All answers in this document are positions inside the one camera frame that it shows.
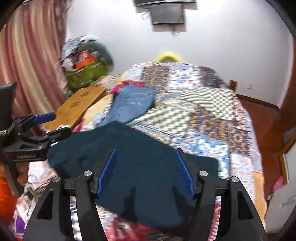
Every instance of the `blue handle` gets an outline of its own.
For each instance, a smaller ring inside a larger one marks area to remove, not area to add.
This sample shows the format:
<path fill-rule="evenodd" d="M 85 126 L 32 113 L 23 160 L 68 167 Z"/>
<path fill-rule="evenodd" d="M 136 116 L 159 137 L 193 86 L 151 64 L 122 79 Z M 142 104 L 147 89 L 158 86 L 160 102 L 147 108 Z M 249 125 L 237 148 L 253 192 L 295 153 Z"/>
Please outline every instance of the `blue handle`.
<path fill-rule="evenodd" d="M 42 123 L 46 123 L 49 121 L 53 121 L 56 118 L 56 114 L 51 112 L 44 115 L 36 115 L 35 119 L 33 120 L 35 125 L 40 125 Z"/>

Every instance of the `pink fabric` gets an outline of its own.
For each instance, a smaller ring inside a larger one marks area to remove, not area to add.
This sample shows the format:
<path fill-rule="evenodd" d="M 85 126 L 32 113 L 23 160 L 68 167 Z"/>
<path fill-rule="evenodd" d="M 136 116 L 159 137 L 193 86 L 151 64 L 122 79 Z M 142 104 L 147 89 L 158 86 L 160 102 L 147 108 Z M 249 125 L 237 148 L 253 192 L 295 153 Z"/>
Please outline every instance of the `pink fabric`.
<path fill-rule="evenodd" d="M 125 80 L 125 81 L 122 82 L 122 84 L 115 85 L 114 88 L 110 91 L 109 95 L 120 92 L 120 89 L 122 87 L 130 85 L 130 84 L 132 84 L 134 86 L 137 86 L 139 88 L 143 88 L 145 86 L 145 83 L 143 81 Z"/>
<path fill-rule="evenodd" d="M 73 131 L 74 131 L 74 132 L 79 132 L 79 131 L 81 131 L 84 122 L 85 122 L 85 119 L 82 119 L 81 122 L 80 122 L 80 123 L 74 128 Z"/>
<path fill-rule="evenodd" d="M 272 193 L 275 193 L 277 190 L 281 189 L 284 186 L 284 178 L 280 176 L 280 178 L 276 181 L 272 188 Z"/>

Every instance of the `checkered fabric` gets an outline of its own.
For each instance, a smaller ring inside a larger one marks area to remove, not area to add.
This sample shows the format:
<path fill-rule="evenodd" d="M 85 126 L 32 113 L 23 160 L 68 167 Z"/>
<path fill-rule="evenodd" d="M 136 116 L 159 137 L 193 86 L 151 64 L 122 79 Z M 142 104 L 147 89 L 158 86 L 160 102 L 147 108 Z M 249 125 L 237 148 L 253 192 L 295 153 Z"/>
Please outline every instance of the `checkered fabric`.
<path fill-rule="evenodd" d="M 172 133 L 160 130 L 156 127 L 152 127 L 150 125 L 146 124 L 141 124 L 140 122 L 138 123 L 129 123 L 128 126 L 130 126 L 133 129 L 136 129 L 140 132 L 145 133 L 146 135 L 153 137 L 154 139 L 169 145 L 171 143 L 172 138 L 174 135 Z"/>
<path fill-rule="evenodd" d="M 233 102 L 234 102 L 234 116 L 235 116 L 235 122 L 236 122 L 236 128 L 247 130 L 246 127 L 246 117 L 244 114 L 244 107 L 242 106 L 242 103 L 240 102 L 239 98 L 236 96 L 235 93 L 233 93 Z"/>
<path fill-rule="evenodd" d="M 232 90 L 201 87 L 194 90 L 186 90 L 178 98 L 204 107 L 216 118 L 228 121 L 234 120 Z"/>
<path fill-rule="evenodd" d="M 225 82 L 220 78 L 215 70 L 208 67 L 200 66 L 199 72 L 202 76 L 201 83 L 203 84 L 203 86 L 213 88 L 221 88 L 222 86 L 226 86 Z"/>
<path fill-rule="evenodd" d="M 114 88 L 114 86 L 117 85 L 117 81 L 120 76 L 121 74 L 107 76 L 108 82 L 102 84 L 103 87 L 106 87 L 106 93 L 109 93 Z"/>
<path fill-rule="evenodd" d="M 133 120 L 129 125 L 140 123 L 177 136 L 183 136 L 188 129 L 190 114 L 190 111 L 177 105 L 165 104 L 148 110 L 145 115 Z"/>

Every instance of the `orange cloth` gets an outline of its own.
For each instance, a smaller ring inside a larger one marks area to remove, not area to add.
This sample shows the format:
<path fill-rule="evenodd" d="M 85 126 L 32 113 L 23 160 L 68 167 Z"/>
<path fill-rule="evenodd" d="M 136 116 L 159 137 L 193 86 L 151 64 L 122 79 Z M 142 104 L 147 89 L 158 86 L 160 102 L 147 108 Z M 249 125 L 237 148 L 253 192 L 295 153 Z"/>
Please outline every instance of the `orange cloth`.
<path fill-rule="evenodd" d="M 264 199 L 264 176 L 262 173 L 254 171 L 253 178 L 255 183 L 255 207 L 265 228 L 264 216 L 267 211 L 267 204 Z"/>
<path fill-rule="evenodd" d="M 0 217 L 9 226 L 12 222 L 17 197 L 13 196 L 8 183 L 0 176 Z"/>

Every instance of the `metal screw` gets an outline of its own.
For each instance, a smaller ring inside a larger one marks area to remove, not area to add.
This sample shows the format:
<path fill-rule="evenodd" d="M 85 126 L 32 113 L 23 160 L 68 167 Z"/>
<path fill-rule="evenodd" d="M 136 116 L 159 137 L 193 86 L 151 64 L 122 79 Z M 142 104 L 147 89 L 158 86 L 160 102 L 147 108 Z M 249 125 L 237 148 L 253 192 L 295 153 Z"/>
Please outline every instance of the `metal screw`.
<path fill-rule="evenodd" d="M 204 170 L 200 171 L 200 175 L 201 175 L 202 177 L 207 176 L 207 171 L 204 171 Z"/>
<path fill-rule="evenodd" d="M 92 174 L 92 172 L 90 170 L 87 170 L 83 173 L 84 176 L 88 177 Z"/>
<path fill-rule="evenodd" d="M 59 181 L 59 177 L 58 177 L 58 176 L 54 177 L 54 178 L 52 179 L 52 181 L 53 181 L 54 183 L 58 182 L 58 181 Z"/>
<path fill-rule="evenodd" d="M 236 177 L 236 176 L 233 176 L 233 177 L 231 178 L 231 180 L 232 180 L 234 183 L 237 183 L 237 182 L 239 181 L 239 178 Z"/>

